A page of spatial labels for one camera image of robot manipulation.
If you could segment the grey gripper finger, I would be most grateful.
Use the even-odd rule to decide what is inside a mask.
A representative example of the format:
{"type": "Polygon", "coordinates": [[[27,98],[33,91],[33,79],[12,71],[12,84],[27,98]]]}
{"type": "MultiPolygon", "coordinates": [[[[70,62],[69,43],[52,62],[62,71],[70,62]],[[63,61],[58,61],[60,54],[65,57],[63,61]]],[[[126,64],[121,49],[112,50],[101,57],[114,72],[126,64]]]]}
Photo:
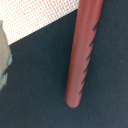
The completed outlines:
{"type": "Polygon", "coordinates": [[[3,21],[0,20],[0,91],[7,83],[7,68],[12,63],[12,54],[3,30],[3,21]]]}

